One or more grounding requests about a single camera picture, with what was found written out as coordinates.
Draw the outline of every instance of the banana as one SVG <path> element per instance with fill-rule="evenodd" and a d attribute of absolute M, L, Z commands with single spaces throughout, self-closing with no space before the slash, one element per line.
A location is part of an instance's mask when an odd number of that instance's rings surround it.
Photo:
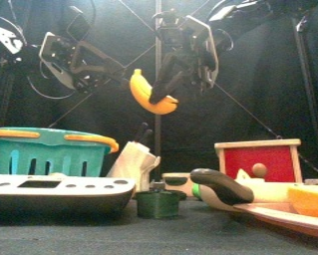
<path fill-rule="evenodd" d="M 141 69 L 134 70 L 134 74 L 131 77 L 131 91 L 138 103 L 153 114 L 166 115 L 175 110 L 178 100 L 171 96 L 166 96 L 155 105 L 150 103 L 153 86 L 143 77 Z"/>

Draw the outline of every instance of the black table surface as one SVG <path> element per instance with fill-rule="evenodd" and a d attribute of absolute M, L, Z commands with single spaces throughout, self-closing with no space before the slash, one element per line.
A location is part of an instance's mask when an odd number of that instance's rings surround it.
<path fill-rule="evenodd" d="M 131 200 L 112 216 L 0 215 L 0 254 L 318 254 L 318 238 L 194 198 L 175 218 L 139 218 Z"/>

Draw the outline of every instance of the red box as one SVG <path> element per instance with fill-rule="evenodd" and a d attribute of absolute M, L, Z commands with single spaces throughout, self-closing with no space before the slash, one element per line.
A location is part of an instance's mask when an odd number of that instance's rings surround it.
<path fill-rule="evenodd" d="M 302 182 L 297 146 L 300 139 L 222 142 L 214 145 L 219 158 L 219 171 L 235 178 L 239 169 L 256 177 L 252 167 L 266 166 L 265 181 Z"/>

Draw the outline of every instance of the teal basket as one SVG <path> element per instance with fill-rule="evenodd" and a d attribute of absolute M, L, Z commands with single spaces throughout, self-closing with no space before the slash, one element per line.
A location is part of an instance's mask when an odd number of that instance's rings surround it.
<path fill-rule="evenodd" d="M 118 149 L 112 138 L 92 133 L 0 127 L 0 174 L 98 177 L 106 154 Z"/>

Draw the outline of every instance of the metal rod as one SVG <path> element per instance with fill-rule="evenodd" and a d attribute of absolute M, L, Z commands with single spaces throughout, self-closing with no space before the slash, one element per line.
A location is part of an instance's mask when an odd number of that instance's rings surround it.
<path fill-rule="evenodd" d="M 157 7 L 155 7 L 157 13 L 162 12 L 162 3 L 161 0 L 157 0 Z M 158 29 L 159 27 L 159 19 L 157 19 L 155 23 Z M 161 69 L 161 60 L 162 60 L 162 44 L 161 40 L 157 37 L 157 60 L 155 60 L 155 66 L 157 66 L 157 77 L 159 75 L 159 69 Z M 161 116 L 155 115 L 155 155 L 161 156 Z M 157 171 L 155 171 L 155 181 L 161 181 L 161 167 L 158 165 Z"/>
<path fill-rule="evenodd" d="M 314 139 L 316 139 L 316 145 L 318 147 L 318 107 L 316 103 L 314 88 L 313 88 L 312 74 L 310 74 L 310 68 L 309 68 L 309 58 L 308 58 L 308 51 L 306 51 L 305 39 L 304 39 L 304 32 L 306 29 L 308 17 L 304 16 L 301 21 L 297 21 L 293 18 L 292 22 L 294 27 L 294 39 L 296 39 L 296 45 L 298 50 L 298 56 L 300 56 L 300 64 L 301 64 L 304 86 L 305 86 L 306 97 L 308 97 L 310 119 L 312 119 L 312 125 L 314 130 Z"/>

